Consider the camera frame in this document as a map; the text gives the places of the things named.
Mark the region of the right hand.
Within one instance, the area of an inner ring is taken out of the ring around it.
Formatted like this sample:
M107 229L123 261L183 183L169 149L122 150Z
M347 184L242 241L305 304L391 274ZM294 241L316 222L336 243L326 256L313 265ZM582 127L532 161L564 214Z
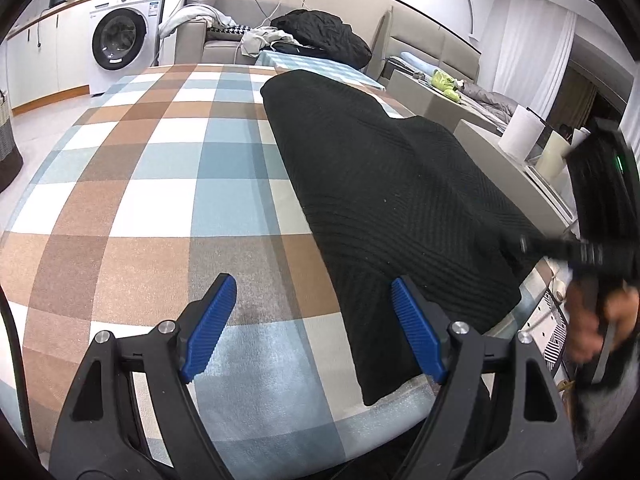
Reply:
M578 281L572 281L566 294L568 312L567 351L572 361L584 364L601 352L604 339L599 333L600 318L586 307L585 294ZM605 299L603 316L608 325L615 324L613 349L634 332L638 320L639 292L628 284L613 290Z

